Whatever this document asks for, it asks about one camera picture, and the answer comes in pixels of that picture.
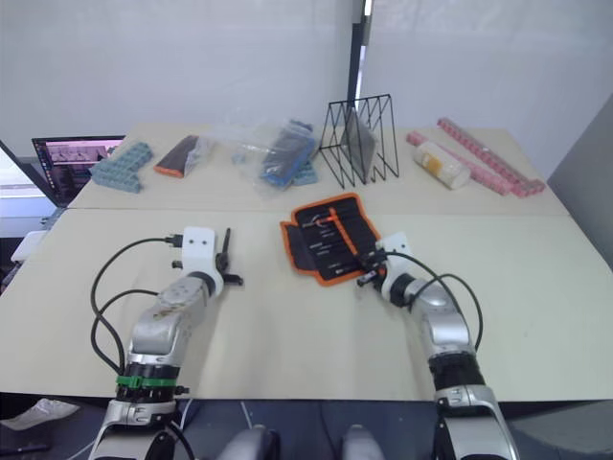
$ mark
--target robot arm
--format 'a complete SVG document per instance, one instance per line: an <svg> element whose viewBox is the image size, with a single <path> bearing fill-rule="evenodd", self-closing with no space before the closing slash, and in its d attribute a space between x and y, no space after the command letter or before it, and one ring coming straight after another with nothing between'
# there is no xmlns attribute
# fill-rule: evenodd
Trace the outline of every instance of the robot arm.
<svg viewBox="0 0 613 460"><path fill-rule="evenodd" d="M176 384L192 331L204 319L208 302L225 283L242 284L227 268L224 250L215 255L216 235L208 228L188 227L182 241L182 276L158 294L132 330L128 364L117 377L117 396L106 410L90 460L109 458L169 459L175 437L175 395L189 392Z"/></svg>
<svg viewBox="0 0 613 460"><path fill-rule="evenodd" d="M518 460L498 402L479 369L468 326L447 292L430 285L416 298L426 282L409 274L414 264L401 257L376 254L409 255L409 251L402 233L378 241L377 251L366 258L368 272L358 284L373 282L384 299L409 307L420 325L439 411L433 458Z"/></svg>

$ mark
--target blue building block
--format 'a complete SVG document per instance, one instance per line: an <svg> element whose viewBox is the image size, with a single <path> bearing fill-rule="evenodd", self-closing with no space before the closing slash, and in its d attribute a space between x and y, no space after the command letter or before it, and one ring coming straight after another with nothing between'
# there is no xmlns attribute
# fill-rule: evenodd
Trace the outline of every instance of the blue building block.
<svg viewBox="0 0 613 460"><path fill-rule="evenodd" d="M137 172L152 156L149 146L139 142L117 159L105 158L89 171L98 185L138 194L141 184Z"/></svg>

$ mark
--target white backdrop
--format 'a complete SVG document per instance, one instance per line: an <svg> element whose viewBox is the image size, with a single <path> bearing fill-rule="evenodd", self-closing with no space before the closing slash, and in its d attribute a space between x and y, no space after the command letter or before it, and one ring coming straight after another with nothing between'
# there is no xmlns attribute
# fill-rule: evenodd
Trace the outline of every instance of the white backdrop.
<svg viewBox="0 0 613 460"><path fill-rule="evenodd" d="M375 0L362 95L505 127L548 177L613 92L613 1Z"/></svg>
<svg viewBox="0 0 613 460"><path fill-rule="evenodd" d="M323 123L345 99L351 0L0 0L0 138L138 122Z"/></svg>

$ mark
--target plastic bottle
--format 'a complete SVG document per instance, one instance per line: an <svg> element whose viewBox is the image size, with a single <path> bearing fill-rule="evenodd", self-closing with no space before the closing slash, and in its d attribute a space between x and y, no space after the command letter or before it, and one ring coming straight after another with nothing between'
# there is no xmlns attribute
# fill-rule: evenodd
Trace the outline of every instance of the plastic bottle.
<svg viewBox="0 0 613 460"><path fill-rule="evenodd" d="M470 180L470 169L433 142L424 142L414 149L413 159L451 190Z"/></svg>

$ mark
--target black stand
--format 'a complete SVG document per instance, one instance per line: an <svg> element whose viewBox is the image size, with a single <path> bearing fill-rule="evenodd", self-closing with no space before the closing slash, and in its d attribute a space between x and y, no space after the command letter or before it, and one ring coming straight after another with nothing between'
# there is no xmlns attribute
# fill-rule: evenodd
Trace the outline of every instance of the black stand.
<svg viewBox="0 0 613 460"><path fill-rule="evenodd" d="M392 132L387 145L384 128ZM392 96L329 103L319 151L343 189L345 179L355 187L356 178L366 185L388 171L399 177Z"/></svg>

